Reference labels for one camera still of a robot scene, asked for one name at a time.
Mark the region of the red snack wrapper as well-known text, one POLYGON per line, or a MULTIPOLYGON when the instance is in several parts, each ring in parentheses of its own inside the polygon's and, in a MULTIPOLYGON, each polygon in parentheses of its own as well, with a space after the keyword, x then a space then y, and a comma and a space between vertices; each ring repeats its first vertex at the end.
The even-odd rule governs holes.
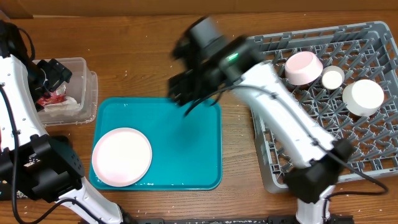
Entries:
POLYGON ((55 91, 50 93, 50 97, 41 97, 38 99, 38 101, 35 103, 39 106, 47 106, 47 105, 53 105, 57 103, 62 103, 66 100, 67 96, 67 87, 65 85, 59 86, 55 91))

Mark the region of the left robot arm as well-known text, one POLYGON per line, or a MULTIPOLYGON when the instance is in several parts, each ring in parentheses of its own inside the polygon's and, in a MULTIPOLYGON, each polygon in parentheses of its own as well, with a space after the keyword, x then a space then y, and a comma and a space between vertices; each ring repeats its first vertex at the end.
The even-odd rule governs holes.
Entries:
POLYGON ((34 63, 24 30, 1 21, 1 180, 11 186, 14 218, 23 223, 17 194, 69 208, 88 223, 134 223, 118 204, 109 201, 86 179, 83 164, 66 136, 49 136, 38 116, 41 98, 50 97, 72 72, 55 59, 34 63))

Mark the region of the small white plate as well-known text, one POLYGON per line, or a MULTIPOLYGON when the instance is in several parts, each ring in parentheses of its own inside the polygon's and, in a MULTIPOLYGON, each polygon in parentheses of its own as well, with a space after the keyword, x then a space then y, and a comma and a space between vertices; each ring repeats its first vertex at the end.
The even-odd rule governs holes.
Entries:
POLYGON ((305 85, 316 80, 323 65, 318 57, 309 51, 292 55, 285 63, 285 77, 292 85, 305 85))

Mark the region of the white napkin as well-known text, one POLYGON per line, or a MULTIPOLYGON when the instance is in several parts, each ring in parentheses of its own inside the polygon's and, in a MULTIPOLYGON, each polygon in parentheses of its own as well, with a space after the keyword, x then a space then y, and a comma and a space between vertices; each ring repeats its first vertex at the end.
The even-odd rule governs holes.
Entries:
POLYGON ((55 111, 75 110, 80 107, 80 104, 77 103, 77 101, 74 98, 67 96, 65 99, 66 100, 61 103, 55 103, 44 106, 44 111, 49 113, 55 111))

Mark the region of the white upturned cup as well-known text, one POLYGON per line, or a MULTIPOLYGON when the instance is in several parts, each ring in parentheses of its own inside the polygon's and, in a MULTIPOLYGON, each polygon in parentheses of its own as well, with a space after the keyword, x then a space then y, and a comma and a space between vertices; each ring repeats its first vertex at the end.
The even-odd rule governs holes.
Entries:
POLYGON ((344 71, 337 66, 331 65, 322 71, 322 85, 328 90, 335 90, 341 86, 345 79, 344 71))

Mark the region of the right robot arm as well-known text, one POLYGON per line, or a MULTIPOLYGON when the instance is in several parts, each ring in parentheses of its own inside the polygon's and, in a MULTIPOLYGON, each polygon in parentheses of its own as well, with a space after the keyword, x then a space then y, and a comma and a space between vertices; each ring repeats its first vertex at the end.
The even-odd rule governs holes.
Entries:
POLYGON ((244 36, 228 40, 209 17, 193 23, 172 52, 185 70, 170 78, 169 97, 189 110, 232 91, 264 121, 289 153, 293 168, 284 180, 297 197, 287 223, 352 223, 328 211, 331 193, 353 147, 309 117, 293 99, 271 63, 244 36))

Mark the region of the pale green bowl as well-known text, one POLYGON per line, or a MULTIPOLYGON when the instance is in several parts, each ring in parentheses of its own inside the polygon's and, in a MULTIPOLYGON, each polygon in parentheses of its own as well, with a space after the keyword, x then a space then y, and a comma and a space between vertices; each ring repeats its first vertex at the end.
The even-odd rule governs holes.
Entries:
POLYGON ((343 102, 349 112, 356 116, 371 116, 382 105, 382 87, 372 80, 358 80, 343 90, 343 102))

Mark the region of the large pink plate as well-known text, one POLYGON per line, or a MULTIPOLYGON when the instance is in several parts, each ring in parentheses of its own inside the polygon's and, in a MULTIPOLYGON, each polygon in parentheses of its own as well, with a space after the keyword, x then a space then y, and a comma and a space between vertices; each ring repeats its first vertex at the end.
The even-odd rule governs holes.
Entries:
POLYGON ((100 181, 112 187, 126 187, 149 170, 152 147, 140 131, 116 128, 95 144, 91 163, 100 181))

